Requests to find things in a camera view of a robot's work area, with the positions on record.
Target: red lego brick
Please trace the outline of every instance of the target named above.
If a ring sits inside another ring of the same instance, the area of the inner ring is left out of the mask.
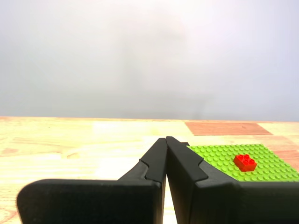
[[[234,163],[242,172],[254,171],[257,166],[257,163],[248,154],[236,155]]]

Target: wood grain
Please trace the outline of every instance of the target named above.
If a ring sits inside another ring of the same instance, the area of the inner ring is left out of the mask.
[[[117,180],[159,137],[191,145],[262,143],[299,170],[298,127],[292,122],[0,117],[0,224],[21,223],[15,199],[26,184],[44,178]],[[164,223],[176,223],[168,184]]]
[[[251,123],[195,123],[186,122],[194,135],[270,135],[271,133]]]

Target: white wall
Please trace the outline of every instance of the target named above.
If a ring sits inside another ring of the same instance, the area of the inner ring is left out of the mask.
[[[0,1],[0,115],[299,121],[298,0]]]

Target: wooden tabletop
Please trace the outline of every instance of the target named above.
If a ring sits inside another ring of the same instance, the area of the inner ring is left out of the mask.
[[[262,143],[299,170],[299,123],[0,117],[0,224],[21,223],[15,199],[26,184],[117,180],[165,136],[190,145]],[[168,184],[164,209],[164,224],[176,223]]]

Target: dark wood patch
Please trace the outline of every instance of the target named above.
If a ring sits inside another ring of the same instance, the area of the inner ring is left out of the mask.
[[[274,151],[274,153],[299,172],[299,152],[297,150],[281,150]]]
[[[185,122],[185,124],[194,135],[272,135],[258,124],[224,122]]]

